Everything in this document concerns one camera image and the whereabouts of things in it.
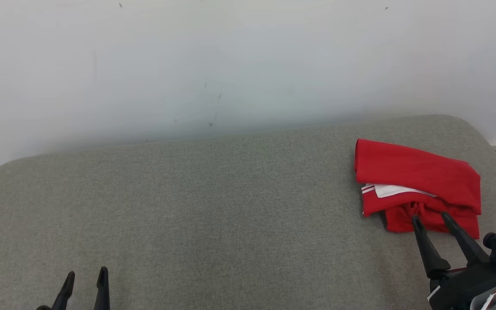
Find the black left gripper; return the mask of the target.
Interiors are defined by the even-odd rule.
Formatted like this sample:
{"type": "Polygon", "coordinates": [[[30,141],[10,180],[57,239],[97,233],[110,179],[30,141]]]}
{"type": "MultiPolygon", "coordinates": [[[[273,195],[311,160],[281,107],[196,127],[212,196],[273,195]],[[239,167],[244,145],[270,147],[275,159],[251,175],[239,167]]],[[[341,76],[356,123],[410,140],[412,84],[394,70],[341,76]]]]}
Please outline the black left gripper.
{"type": "MultiPolygon", "coordinates": [[[[75,273],[71,271],[68,273],[61,290],[53,302],[53,310],[67,309],[68,300],[74,289],[74,280],[75,273]]],[[[94,310],[110,310],[109,272],[105,266],[102,266],[99,271],[96,287],[98,294],[96,296],[94,310]]],[[[40,305],[36,310],[51,310],[51,308],[47,305],[40,305]]]]}

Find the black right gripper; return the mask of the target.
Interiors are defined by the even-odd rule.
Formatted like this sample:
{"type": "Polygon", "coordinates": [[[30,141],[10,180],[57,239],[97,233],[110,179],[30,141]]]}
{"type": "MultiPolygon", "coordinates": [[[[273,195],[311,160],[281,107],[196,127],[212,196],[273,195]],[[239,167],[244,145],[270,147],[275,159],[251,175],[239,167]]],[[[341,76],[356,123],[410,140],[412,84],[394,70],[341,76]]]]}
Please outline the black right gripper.
{"type": "Polygon", "coordinates": [[[455,237],[467,260],[467,268],[451,270],[428,237],[419,216],[412,226],[427,278],[430,279],[429,304],[433,310],[462,310],[478,295],[496,287],[496,264],[480,245],[450,216],[441,214],[449,233],[455,237]]]}

